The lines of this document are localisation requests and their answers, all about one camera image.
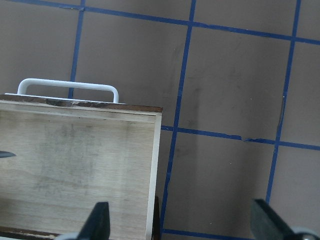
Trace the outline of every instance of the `wooden box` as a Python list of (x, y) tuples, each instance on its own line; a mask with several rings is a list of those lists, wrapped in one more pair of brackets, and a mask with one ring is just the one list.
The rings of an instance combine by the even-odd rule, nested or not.
[(150, 240), (162, 109), (0, 95), (0, 232), (79, 232), (109, 202), (110, 239)]

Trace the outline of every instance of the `white handle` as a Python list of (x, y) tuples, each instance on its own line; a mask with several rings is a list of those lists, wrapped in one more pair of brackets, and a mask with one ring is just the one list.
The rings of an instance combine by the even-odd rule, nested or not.
[(110, 85), (85, 83), (85, 82), (73, 82), (73, 81), (58, 81), (58, 80), (48, 80), (39, 78), (26, 78), (20, 82), (17, 94), (24, 95), (27, 92), (27, 88), (30, 85), (45, 85), (53, 87), (67, 87), (76, 89), (91, 89), (91, 90), (102, 90), (113, 92), (113, 102), (119, 102), (119, 94), (115, 87)]

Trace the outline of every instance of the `knife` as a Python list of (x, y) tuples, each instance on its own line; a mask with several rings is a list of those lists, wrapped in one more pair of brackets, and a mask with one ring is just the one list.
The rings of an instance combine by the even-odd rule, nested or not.
[(0, 158), (7, 158), (7, 157), (13, 157), (16, 156), (14, 153), (9, 151), (0, 151)]

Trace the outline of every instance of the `wood grain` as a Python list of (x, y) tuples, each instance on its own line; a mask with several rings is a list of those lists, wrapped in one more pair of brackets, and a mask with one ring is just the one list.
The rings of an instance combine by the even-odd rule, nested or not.
[(111, 239), (150, 238), (161, 114), (92, 109), (0, 101), (0, 226), (78, 232), (107, 201)]

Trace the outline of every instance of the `wooden panel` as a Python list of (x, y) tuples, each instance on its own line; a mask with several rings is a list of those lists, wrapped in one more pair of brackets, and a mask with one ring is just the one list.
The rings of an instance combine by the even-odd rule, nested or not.
[(110, 238), (146, 239), (159, 142), (152, 116), (12, 106), (0, 103), (0, 149), (16, 154), (0, 159), (0, 226), (78, 232), (95, 203), (108, 201)]

